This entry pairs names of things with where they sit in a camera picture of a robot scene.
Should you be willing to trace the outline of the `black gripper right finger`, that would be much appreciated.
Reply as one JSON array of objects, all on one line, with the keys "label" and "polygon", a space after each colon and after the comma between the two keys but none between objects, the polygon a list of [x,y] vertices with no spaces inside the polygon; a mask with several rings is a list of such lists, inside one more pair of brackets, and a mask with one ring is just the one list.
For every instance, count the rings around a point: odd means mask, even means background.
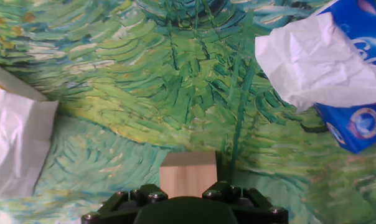
[{"label": "black gripper right finger", "polygon": [[221,202],[233,212],[238,223],[288,224],[289,212],[286,208],[273,205],[269,198],[255,188],[232,186],[226,181],[216,182],[203,194],[202,198]]}]

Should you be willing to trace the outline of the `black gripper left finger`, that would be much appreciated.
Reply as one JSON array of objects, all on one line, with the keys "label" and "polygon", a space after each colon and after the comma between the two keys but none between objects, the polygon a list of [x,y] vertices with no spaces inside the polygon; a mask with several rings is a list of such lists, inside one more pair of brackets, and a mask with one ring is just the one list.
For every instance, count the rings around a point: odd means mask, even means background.
[{"label": "black gripper left finger", "polygon": [[142,208],[167,199],[167,193],[154,184],[142,185],[129,192],[117,191],[97,211],[82,215],[80,223],[133,224]]}]

